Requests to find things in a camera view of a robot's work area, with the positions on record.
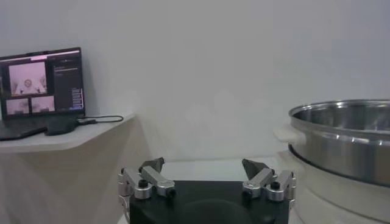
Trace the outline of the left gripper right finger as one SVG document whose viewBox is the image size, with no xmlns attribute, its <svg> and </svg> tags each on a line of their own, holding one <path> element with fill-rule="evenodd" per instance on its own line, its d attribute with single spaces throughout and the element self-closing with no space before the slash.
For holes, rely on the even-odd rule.
<svg viewBox="0 0 390 224">
<path fill-rule="evenodd" d="M 265 195 L 270 201 L 295 201 L 296 176 L 291 170 L 276 173 L 265 163 L 242 159 L 247 181 L 243 182 L 243 197 L 253 200 Z"/>
</svg>

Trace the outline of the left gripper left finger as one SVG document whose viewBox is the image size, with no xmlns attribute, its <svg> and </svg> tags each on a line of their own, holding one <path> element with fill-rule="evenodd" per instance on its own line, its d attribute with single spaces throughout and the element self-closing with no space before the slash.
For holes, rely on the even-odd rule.
<svg viewBox="0 0 390 224">
<path fill-rule="evenodd" d="M 175 197 L 175 182 L 160 173 L 164 163 L 161 157 L 145 161 L 138 170 L 122 168 L 118 174 L 119 196 L 122 198 L 134 196 L 138 200 L 147 200 L 155 191 L 157 195 L 165 198 Z"/>
</svg>

